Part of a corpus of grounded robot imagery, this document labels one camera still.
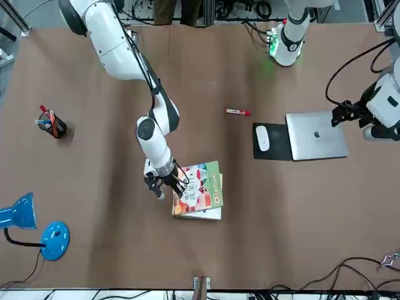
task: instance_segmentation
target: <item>white mouse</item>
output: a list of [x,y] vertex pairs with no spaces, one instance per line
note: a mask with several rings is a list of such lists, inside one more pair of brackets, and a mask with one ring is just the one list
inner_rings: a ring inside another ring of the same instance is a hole
[[269,149],[269,138],[268,132],[265,126],[257,126],[256,127],[256,134],[258,140],[258,146],[262,152],[265,152]]

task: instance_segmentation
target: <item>lamp shade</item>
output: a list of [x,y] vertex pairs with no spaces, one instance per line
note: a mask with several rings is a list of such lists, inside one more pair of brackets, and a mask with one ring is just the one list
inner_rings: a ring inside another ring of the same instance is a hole
[[10,226],[36,229],[33,192],[21,196],[13,206],[0,209],[0,229]]

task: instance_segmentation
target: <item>laptop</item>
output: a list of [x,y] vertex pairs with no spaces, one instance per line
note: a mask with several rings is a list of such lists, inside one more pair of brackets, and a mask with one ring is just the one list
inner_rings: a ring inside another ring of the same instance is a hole
[[286,114],[293,160],[349,155],[341,125],[332,127],[332,111]]

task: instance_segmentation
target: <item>book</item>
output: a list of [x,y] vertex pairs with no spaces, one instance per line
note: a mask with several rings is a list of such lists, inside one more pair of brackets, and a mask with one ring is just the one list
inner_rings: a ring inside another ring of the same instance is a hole
[[[183,216],[187,213],[221,208],[224,205],[222,182],[217,161],[183,168],[189,179],[184,184],[185,191],[181,198],[173,192],[172,213]],[[178,177],[186,182],[188,179],[179,169]]]
[[[223,186],[223,175],[220,174],[221,178],[221,188]],[[209,219],[209,220],[221,220],[223,215],[223,208],[210,208],[204,209],[202,211],[187,212],[186,214],[178,214],[177,217],[180,218],[192,218],[192,219]]]

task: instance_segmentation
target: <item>white robotic arm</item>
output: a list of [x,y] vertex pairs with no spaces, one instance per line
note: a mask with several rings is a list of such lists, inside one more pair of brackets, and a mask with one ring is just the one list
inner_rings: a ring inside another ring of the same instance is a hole
[[160,189],[162,183],[171,186],[181,196],[184,188],[164,137],[178,127],[178,110],[146,58],[123,28],[116,3],[114,0],[59,0],[59,6],[72,31],[82,35],[89,33],[97,56],[108,74],[120,80],[140,79],[147,82],[152,107],[146,116],[137,120],[136,129],[137,140],[147,157],[144,180],[160,199],[164,197]]
[[[397,5],[394,10],[393,28],[394,38],[386,40],[380,45],[365,51],[363,54],[358,55],[358,57],[384,45],[384,48],[382,48],[377,55],[377,57],[379,57],[392,43],[400,43],[399,5]],[[332,112],[332,126],[336,126],[344,121],[358,119],[359,127],[364,128],[364,138],[368,141],[400,141],[400,58],[397,58],[390,66],[380,71],[373,69],[373,63],[376,58],[372,61],[371,70],[374,73],[380,73],[379,78],[364,91],[358,102],[354,104],[350,101],[338,103],[339,105]],[[348,61],[344,66],[355,59],[356,57]],[[328,87],[326,96],[329,99]]]
[[310,23],[308,8],[325,8],[334,0],[284,0],[289,11],[285,23],[272,30],[270,55],[278,64],[288,67],[301,53],[304,35]]

